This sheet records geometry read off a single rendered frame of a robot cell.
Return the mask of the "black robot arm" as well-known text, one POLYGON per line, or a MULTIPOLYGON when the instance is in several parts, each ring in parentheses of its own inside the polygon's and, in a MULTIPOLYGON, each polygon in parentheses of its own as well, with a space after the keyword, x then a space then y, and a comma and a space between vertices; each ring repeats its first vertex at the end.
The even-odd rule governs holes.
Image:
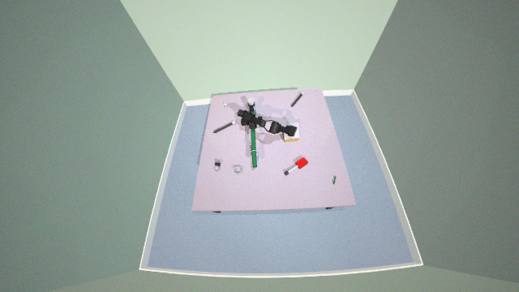
POLYGON ((247 111, 247 110, 239 109, 237 114, 238 114, 238 116, 242 117, 242 120, 244 122, 248 122, 249 129, 256 129, 257 124, 258 124, 260 127, 263 127, 269 133, 278 134, 279 132, 285 132, 286 134, 288 134, 288 136, 293 136, 293 137, 295 136, 295 133, 298 129, 297 127, 292 126, 292 125, 291 126, 287 125, 286 127, 283 127, 279 122, 276 122, 273 120, 266 121, 266 120, 257 118, 252 112, 247 111), (272 124, 268 131, 265 128, 265 124, 266 124, 266 122, 269 122, 269 121, 272 121, 272 124))

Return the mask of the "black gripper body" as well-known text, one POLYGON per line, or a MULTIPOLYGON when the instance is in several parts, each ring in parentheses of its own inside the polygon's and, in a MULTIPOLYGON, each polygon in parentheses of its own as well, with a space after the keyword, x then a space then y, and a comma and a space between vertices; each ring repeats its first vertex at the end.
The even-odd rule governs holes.
MULTIPOLYGON (((262 116, 259 116, 258 118, 262 119, 262 116)), ((244 121, 241 119, 241 125, 242 125, 242 126, 245 126, 246 124, 248 124, 248 122, 244 122, 244 121)))

